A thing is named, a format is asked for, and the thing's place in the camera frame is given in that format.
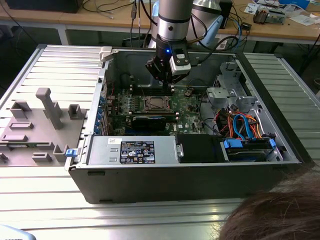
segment gray plastic part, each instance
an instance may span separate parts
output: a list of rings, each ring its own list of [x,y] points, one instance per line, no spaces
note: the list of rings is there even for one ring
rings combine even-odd
[[[47,152],[34,152],[32,159],[35,162],[51,162],[52,161],[52,158]]]
[[[36,144],[48,144],[53,143],[55,146],[59,145],[61,150],[65,145],[69,148],[74,149],[78,146],[79,137],[82,131],[84,123],[83,119],[71,120],[68,109],[61,109],[61,122],[63,128],[56,130],[54,126],[46,118],[43,109],[32,109],[32,111],[26,111],[25,114],[29,122],[34,125],[33,129],[11,129],[9,126],[11,123],[18,123],[17,120],[12,117],[8,125],[5,127],[3,133],[0,135],[0,140],[4,135],[26,135],[28,137],[25,144],[23,142],[0,142],[3,145],[0,148],[0,153],[4,153],[9,161],[6,163],[7,166],[61,166],[65,162],[58,161],[53,155],[52,150],[40,150]],[[82,115],[86,115],[86,110],[81,109]],[[51,162],[35,162],[32,159],[33,153],[35,152],[47,152],[52,158]]]
[[[55,109],[56,113],[58,114],[58,117],[60,118],[61,115],[62,115],[62,110],[61,110],[61,108],[59,106],[59,103],[57,101],[54,101],[53,102],[53,106],[54,106],[54,109]],[[43,112],[44,112],[44,115],[46,116],[46,118],[48,119],[49,116],[47,115],[47,111],[44,109]]]
[[[36,147],[40,150],[53,150],[55,145],[53,142],[49,142],[47,144],[37,144]]]
[[[34,125],[32,124],[32,122],[12,122],[9,125],[9,128],[13,129],[33,129]]]
[[[27,116],[25,112],[31,111],[31,109],[25,101],[16,101],[10,108],[10,111],[17,121],[26,121]]]
[[[8,144],[0,144],[0,151],[11,151],[11,148]]]
[[[2,152],[0,152],[0,160],[2,160],[4,163],[6,163],[8,160],[8,157],[6,155],[4,155]]]
[[[78,120],[84,117],[79,104],[70,104],[68,113],[71,120]]]
[[[3,135],[1,140],[6,142],[26,142],[28,137],[26,135]]]
[[[64,146],[63,151],[61,151],[61,149],[60,149],[60,147],[58,145],[56,145],[54,147],[53,155],[55,156],[55,158],[56,158],[56,160],[58,162],[66,162],[66,160],[67,160],[66,152],[67,152],[68,149],[69,149],[68,145]]]
[[[46,115],[51,120],[51,123],[54,129],[58,130],[63,127],[62,122],[60,121],[59,113],[55,109],[55,105],[50,98],[51,90],[47,87],[40,87],[35,96],[42,101],[42,104],[45,108]]]

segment workbench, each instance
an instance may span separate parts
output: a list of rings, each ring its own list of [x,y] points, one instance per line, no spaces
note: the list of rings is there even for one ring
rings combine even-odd
[[[67,30],[86,30],[86,31],[101,31],[101,32],[125,32],[128,33],[131,27],[131,9],[132,6],[126,6],[113,11],[110,19],[99,13],[88,12],[85,9],[79,9],[78,13],[62,13],[49,11],[33,11],[33,10],[12,10],[3,1],[3,5],[11,16],[18,21],[23,27],[34,28],[50,28],[58,31],[61,44],[69,45]],[[107,0],[97,0],[97,4],[107,3]],[[248,35],[249,41],[264,41],[276,43],[293,43],[293,44],[310,44],[313,45],[317,39],[320,29],[317,25],[304,26],[290,19],[286,19],[284,24],[256,24],[253,23],[253,15],[244,13],[245,5],[250,3],[249,0],[234,1],[237,13],[244,22],[252,24],[251,31]],[[129,0],[120,0],[119,2],[106,6],[103,9],[116,8],[130,3]],[[95,10],[93,1],[88,2],[86,7]],[[308,11],[320,11],[320,7],[311,5]],[[141,33],[148,31],[150,21],[141,9]],[[16,24],[10,19],[6,12],[0,8],[0,25],[15,26]],[[138,33],[138,18],[133,24],[133,33]],[[224,38],[230,35],[236,35],[237,29],[234,27],[232,21],[228,21],[225,29],[218,31],[217,38]]]

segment power supply label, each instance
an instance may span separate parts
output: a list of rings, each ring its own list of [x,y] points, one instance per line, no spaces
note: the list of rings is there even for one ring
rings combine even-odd
[[[120,149],[121,164],[155,164],[154,141],[122,141]]]

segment black box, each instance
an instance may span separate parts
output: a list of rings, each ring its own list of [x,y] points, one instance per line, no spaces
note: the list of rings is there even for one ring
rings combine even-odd
[[[228,17],[232,8],[231,0],[220,0],[220,8],[221,8],[221,16],[223,17],[223,21],[221,23],[220,29],[225,29]]]
[[[5,0],[10,9],[40,10],[75,14],[84,0]]]

